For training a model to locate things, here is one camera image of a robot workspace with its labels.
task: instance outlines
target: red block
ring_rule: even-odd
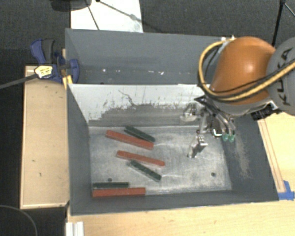
[[[128,136],[128,135],[124,135],[112,130],[107,130],[106,132],[106,137],[123,142],[123,143],[127,143],[127,144],[131,144],[134,146],[138,146],[141,148],[146,148],[149,150],[152,150],[154,147],[154,143],[136,138],[136,137],[132,137],[132,136]]]
[[[138,154],[129,153],[129,152],[126,152],[123,150],[118,150],[117,157],[123,158],[123,159],[129,159],[129,160],[136,160],[136,161],[145,162],[145,163],[151,163],[151,164],[155,164],[158,166],[165,165],[165,162],[163,162],[161,160],[157,160],[157,159],[154,159],[151,157],[142,156],[142,155],[138,155]]]
[[[118,189],[95,189],[92,192],[93,198],[120,197],[120,196],[144,196],[145,188],[118,188]]]

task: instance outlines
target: metal bracket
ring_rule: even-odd
[[[191,149],[187,154],[187,157],[195,158],[206,146],[208,146],[208,144],[205,142],[204,137],[198,134],[196,142],[191,144]]]
[[[67,222],[65,223],[66,236],[84,236],[84,222]]]
[[[183,111],[183,114],[180,117],[180,119],[184,122],[195,121],[198,118],[198,112],[199,111],[197,110],[197,103],[191,102]]]

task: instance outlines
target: black carpet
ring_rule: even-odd
[[[295,12],[295,0],[287,0]],[[260,37],[272,41],[279,0],[140,0],[145,32]],[[29,45],[53,38],[64,47],[69,3],[0,0],[0,84],[23,77],[35,60]],[[283,10],[277,45],[295,36],[295,19]],[[0,91],[0,205],[18,207],[22,146],[22,85]],[[40,236],[63,235],[64,209],[32,211]],[[4,224],[7,218],[10,223]],[[1,235],[34,235],[29,222],[0,209]]]

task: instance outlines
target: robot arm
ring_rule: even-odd
[[[221,45],[223,50],[208,86],[202,64],[206,54]],[[254,119],[281,111],[295,116],[295,37],[277,50],[255,37],[222,39],[201,54],[199,79],[205,94],[195,101],[202,107],[193,106],[190,111],[189,106],[183,115],[186,121],[192,119],[188,113],[200,119],[199,141],[201,134],[207,132],[224,141],[234,141],[233,120],[246,114],[252,114]]]

